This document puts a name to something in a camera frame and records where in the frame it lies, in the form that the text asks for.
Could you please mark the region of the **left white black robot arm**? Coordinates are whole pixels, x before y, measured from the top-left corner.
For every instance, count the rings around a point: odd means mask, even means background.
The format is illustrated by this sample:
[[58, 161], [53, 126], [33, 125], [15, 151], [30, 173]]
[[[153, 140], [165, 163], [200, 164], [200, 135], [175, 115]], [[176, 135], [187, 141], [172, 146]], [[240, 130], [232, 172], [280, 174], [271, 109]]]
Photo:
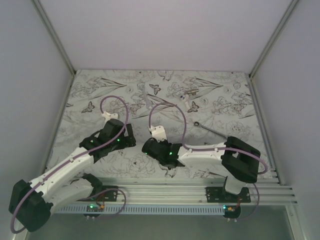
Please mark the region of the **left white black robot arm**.
[[118, 119], [108, 120], [104, 127], [86, 137], [65, 160], [48, 172], [29, 182], [18, 181], [12, 189], [8, 210], [12, 214], [10, 230], [19, 221], [24, 230], [40, 229], [57, 210], [75, 201], [96, 201], [107, 192], [115, 194], [116, 186], [103, 186], [102, 182], [85, 173], [74, 177], [85, 168], [97, 163], [109, 153], [134, 147], [136, 140], [132, 125]]

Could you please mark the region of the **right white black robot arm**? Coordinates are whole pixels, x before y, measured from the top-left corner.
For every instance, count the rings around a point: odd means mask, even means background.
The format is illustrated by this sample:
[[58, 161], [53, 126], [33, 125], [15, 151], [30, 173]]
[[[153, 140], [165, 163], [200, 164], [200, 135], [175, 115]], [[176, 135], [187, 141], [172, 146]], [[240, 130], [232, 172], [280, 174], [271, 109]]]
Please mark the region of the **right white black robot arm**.
[[226, 178], [221, 195], [229, 203], [239, 197], [245, 184], [254, 184], [258, 179], [260, 151], [233, 136], [218, 144], [186, 147], [152, 137], [144, 143], [142, 152], [168, 169], [215, 166]]

